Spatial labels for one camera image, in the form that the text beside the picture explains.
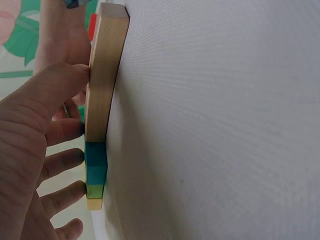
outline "red block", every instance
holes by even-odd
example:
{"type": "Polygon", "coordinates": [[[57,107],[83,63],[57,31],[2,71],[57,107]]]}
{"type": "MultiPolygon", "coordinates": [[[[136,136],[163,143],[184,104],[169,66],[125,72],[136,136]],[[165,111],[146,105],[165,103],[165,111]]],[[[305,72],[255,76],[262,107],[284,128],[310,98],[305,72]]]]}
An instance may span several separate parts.
{"type": "Polygon", "coordinates": [[[90,17],[90,23],[89,23],[89,29],[88,29],[88,35],[89,35],[90,41],[94,39],[96,23],[97,23],[97,14],[92,14],[90,17]]]}

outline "wooden block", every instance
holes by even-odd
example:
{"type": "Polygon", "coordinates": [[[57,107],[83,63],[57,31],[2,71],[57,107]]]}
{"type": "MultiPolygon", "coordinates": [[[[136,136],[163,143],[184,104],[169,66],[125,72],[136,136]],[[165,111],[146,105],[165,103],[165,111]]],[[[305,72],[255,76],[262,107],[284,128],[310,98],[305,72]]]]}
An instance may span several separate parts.
{"type": "Polygon", "coordinates": [[[104,142],[120,59],[129,27],[123,5],[102,3],[90,56],[86,91],[85,140],[104,142]]]}
{"type": "Polygon", "coordinates": [[[86,197],[88,199],[102,199],[105,185],[86,185],[86,197]]]}
{"type": "Polygon", "coordinates": [[[85,177],[88,185],[105,185],[107,153],[105,142],[85,142],[85,177]]]}
{"type": "Polygon", "coordinates": [[[102,198],[86,199],[86,208],[91,211],[98,211],[102,209],[102,198]]]}

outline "pink floral pattern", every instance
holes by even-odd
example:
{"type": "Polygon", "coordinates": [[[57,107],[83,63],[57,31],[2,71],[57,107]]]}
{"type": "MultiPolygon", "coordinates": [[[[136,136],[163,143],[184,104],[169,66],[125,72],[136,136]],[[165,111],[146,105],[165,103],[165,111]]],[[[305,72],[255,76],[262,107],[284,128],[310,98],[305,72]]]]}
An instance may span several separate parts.
{"type": "Polygon", "coordinates": [[[0,0],[0,45],[4,44],[15,28],[21,0],[0,0]]]}

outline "wooden toy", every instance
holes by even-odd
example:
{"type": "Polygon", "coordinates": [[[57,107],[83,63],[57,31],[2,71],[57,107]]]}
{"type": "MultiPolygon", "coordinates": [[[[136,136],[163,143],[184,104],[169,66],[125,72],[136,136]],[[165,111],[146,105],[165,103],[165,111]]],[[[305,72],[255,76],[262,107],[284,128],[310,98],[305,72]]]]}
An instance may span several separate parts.
{"type": "Polygon", "coordinates": [[[106,139],[109,113],[119,63],[129,27],[123,5],[102,3],[96,21],[86,91],[85,141],[106,139]]]}
{"type": "Polygon", "coordinates": [[[84,120],[86,197],[87,208],[92,211],[102,208],[110,107],[128,27],[129,17],[123,5],[101,4],[91,49],[84,120]]]}
{"type": "Polygon", "coordinates": [[[86,183],[104,185],[107,174],[107,153],[105,142],[86,142],[84,149],[86,183]]]}
{"type": "Polygon", "coordinates": [[[86,199],[86,207],[88,210],[91,211],[97,211],[97,210],[101,210],[102,208],[102,198],[96,198],[96,199],[86,199]]]}
{"type": "Polygon", "coordinates": [[[88,199],[102,199],[105,185],[86,185],[86,197],[88,199]]]}

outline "yellow block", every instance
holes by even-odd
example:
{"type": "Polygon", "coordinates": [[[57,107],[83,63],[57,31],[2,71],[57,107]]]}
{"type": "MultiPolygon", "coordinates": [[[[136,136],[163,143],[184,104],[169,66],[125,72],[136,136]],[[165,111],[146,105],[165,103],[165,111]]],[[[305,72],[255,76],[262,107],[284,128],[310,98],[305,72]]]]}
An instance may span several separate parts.
{"type": "Polygon", "coordinates": [[[90,211],[98,211],[102,209],[102,198],[86,199],[86,207],[90,211]]]}

